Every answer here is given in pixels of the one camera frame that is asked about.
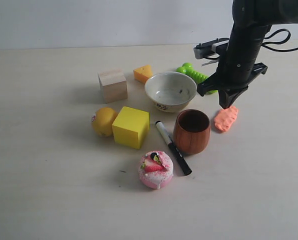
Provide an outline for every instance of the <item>green toy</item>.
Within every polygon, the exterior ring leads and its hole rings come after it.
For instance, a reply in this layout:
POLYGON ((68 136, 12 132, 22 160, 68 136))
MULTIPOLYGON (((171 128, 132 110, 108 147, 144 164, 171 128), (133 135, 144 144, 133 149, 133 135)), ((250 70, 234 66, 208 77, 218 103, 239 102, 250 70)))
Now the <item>green toy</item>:
MULTIPOLYGON (((187 76, 191 77, 197 85, 203 83, 208 78, 207 75, 204 75, 201 72, 195 71, 193 65, 189 62, 186 62, 182 66, 178 67, 176 72, 186 74, 187 76)), ((218 91, 213 90, 213 91, 207 92, 207 94, 214 94, 216 92, 218 91)))

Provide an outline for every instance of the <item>black robotic arm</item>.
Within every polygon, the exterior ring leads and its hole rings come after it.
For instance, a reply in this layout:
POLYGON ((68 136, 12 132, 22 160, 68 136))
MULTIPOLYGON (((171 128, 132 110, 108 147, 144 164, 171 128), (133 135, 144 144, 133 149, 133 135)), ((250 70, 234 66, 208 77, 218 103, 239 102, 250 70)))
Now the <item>black robotic arm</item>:
POLYGON ((255 64, 265 36, 272 25, 298 24, 298 0, 234 0, 232 16, 230 38, 200 43, 194 48, 196 59, 219 55, 216 72, 198 85, 197 92, 204 96, 218 90, 219 104, 224 109, 229 108, 257 76, 266 73, 266 65, 255 64))

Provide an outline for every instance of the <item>black marker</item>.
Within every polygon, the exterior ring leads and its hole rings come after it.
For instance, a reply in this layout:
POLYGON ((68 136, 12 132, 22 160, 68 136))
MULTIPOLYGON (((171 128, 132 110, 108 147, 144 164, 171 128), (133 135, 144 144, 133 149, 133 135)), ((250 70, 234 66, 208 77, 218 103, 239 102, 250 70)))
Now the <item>black marker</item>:
POLYGON ((189 174, 191 174, 193 171, 190 169, 190 167, 186 163, 186 160, 184 159, 184 157, 182 156, 182 154, 180 153, 180 151, 178 150, 178 148, 176 147, 174 142, 171 140, 163 123, 161 121, 157 121, 155 123, 155 126, 157 127, 157 129, 158 129, 159 133, 161 134, 165 143, 168 145, 168 148, 171 150, 172 154, 175 156, 184 175, 188 176, 189 174))

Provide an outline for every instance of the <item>ceramic bowl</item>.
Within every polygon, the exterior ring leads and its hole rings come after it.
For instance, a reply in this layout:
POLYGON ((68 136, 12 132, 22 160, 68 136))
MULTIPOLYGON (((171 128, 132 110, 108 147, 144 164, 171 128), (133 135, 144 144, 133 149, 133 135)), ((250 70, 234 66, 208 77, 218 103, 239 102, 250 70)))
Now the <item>ceramic bowl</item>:
POLYGON ((191 77, 183 73, 167 71, 149 78, 144 90, 159 110, 177 113, 196 96, 197 85, 191 77))

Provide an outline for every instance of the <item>white table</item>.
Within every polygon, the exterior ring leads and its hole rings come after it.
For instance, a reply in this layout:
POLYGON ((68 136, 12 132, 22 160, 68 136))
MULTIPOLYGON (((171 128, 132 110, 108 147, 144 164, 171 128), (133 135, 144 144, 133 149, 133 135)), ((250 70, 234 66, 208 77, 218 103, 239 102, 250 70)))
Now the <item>white table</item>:
MULTIPOLYGON (((165 188, 138 180, 143 154, 170 154, 154 122, 172 132, 177 115, 154 108, 133 69, 184 62, 208 75, 217 66, 200 67, 193 45, 0 51, 0 240, 298 240, 298 52, 261 50, 267 74, 234 104, 231 130, 186 158, 191 175, 175 162, 165 188), (97 72, 116 67, 129 98, 108 106, 150 112, 141 150, 91 129, 107 106, 97 72)), ((218 95, 187 108, 212 118, 218 95)))

